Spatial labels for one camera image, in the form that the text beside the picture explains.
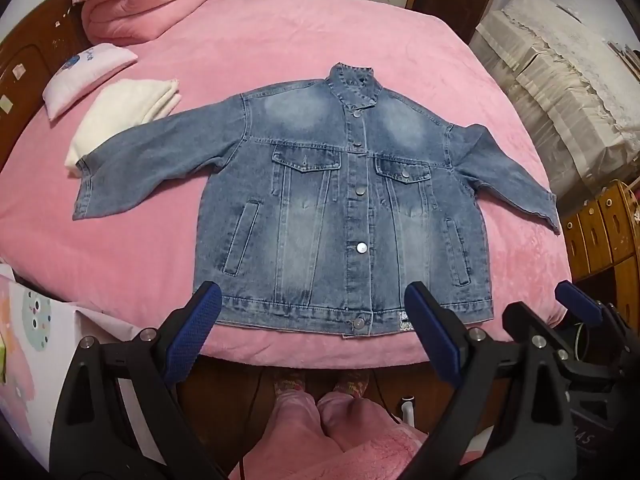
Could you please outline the brown wooden headboard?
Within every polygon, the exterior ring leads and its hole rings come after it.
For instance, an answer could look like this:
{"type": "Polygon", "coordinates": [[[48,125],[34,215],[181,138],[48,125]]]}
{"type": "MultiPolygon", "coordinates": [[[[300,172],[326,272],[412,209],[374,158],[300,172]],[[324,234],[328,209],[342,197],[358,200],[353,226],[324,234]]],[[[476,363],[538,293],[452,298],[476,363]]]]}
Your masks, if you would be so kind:
{"type": "Polygon", "coordinates": [[[58,69],[90,47],[81,6],[44,0],[1,43],[1,151],[6,162],[26,126],[43,107],[42,92],[58,69]]]}

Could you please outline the pink pajama legs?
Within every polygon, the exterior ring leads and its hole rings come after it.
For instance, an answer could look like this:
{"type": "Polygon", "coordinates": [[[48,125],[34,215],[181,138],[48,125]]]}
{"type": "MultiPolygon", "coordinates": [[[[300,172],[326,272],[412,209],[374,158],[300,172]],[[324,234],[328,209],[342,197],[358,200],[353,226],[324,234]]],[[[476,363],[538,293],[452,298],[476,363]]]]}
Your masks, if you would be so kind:
{"type": "Polygon", "coordinates": [[[393,420],[364,396],[367,370],[346,370],[316,400],[305,374],[278,370],[273,409],[260,440],[232,479],[396,479],[427,434],[393,420]]]}

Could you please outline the lace covered stacked boxes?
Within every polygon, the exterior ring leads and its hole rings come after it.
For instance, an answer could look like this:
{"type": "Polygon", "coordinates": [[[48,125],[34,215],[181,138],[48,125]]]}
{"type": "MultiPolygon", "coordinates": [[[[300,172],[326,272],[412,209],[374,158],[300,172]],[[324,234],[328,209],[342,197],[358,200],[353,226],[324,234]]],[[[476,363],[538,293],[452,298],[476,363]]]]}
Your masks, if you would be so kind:
{"type": "Polygon", "coordinates": [[[639,168],[639,81],[551,0],[487,13],[470,47],[511,101],[562,211],[639,168]]]}

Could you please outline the cartoon print storage box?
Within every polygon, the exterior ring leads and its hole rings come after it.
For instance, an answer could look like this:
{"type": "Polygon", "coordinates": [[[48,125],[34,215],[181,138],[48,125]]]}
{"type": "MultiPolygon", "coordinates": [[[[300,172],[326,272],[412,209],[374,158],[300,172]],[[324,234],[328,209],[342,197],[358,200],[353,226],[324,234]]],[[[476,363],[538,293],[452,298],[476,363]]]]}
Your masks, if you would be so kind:
{"type": "Polygon", "coordinates": [[[140,328],[66,304],[17,283],[1,266],[1,413],[41,466],[49,466],[58,398],[75,350],[85,336],[100,344],[128,341],[140,328]]]}

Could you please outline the folded cream white garment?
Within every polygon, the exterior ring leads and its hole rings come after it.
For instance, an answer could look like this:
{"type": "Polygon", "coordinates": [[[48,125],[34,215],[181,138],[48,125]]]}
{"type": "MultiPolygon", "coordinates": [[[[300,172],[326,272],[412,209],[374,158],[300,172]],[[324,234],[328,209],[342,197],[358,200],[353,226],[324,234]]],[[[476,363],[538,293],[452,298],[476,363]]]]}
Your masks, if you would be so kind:
{"type": "Polygon", "coordinates": [[[180,101],[178,79],[121,79],[104,87],[70,141],[66,170],[78,177],[79,159],[116,134],[167,117],[180,101]]]}

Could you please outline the blue denim jacket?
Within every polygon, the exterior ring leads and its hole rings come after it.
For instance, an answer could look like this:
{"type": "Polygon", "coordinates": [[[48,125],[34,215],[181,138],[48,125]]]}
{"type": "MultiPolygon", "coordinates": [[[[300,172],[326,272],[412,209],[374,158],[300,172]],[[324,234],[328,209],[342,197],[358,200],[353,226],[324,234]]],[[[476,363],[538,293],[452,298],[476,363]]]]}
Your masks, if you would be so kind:
{"type": "Polygon", "coordinates": [[[447,122],[345,64],[130,128],[78,169],[77,220],[208,171],[194,280],[219,285],[230,326],[397,334],[410,326],[414,282],[463,322],[485,322],[494,306],[478,193],[561,229],[554,195],[486,127],[447,122]]]}

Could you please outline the small pink pillow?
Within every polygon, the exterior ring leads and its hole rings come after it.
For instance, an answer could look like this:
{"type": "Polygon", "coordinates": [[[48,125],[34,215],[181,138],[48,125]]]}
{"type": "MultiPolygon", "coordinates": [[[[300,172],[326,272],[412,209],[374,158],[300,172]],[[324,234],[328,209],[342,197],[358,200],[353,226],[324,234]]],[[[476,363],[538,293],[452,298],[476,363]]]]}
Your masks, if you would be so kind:
{"type": "Polygon", "coordinates": [[[69,58],[42,92],[50,122],[104,81],[137,62],[138,56],[114,44],[97,44],[69,58]]]}

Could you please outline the wooden drawer cabinet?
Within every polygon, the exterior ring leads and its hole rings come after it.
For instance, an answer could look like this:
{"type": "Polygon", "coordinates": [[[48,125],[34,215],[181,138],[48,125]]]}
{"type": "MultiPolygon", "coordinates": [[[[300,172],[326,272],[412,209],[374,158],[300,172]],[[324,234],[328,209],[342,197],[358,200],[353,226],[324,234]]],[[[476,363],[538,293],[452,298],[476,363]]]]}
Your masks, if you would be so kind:
{"type": "Polygon", "coordinates": [[[573,283],[639,328],[639,202],[614,180],[562,220],[573,283]]]}

